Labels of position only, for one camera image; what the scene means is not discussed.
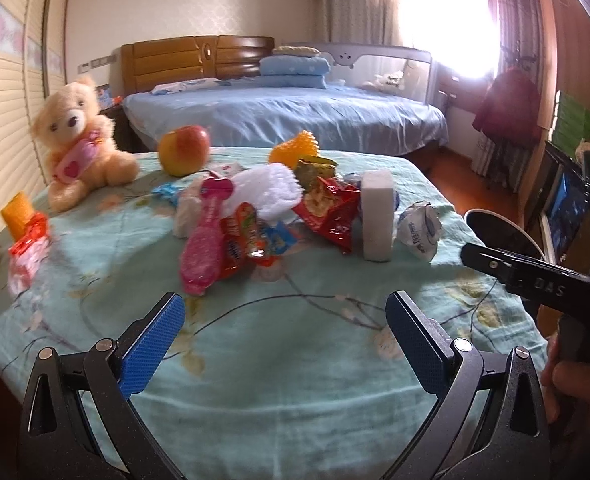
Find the person's right hand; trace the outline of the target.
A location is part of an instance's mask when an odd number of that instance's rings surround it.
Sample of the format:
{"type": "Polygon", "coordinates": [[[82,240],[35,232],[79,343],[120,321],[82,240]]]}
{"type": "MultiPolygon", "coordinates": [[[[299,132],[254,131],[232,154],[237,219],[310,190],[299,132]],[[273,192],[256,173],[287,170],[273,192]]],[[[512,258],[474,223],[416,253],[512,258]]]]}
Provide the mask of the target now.
{"type": "Polygon", "coordinates": [[[548,338],[547,354],[548,361],[540,375],[547,422],[552,424],[558,419],[561,396],[585,404],[590,419],[590,364],[562,360],[558,334],[548,338]]]}

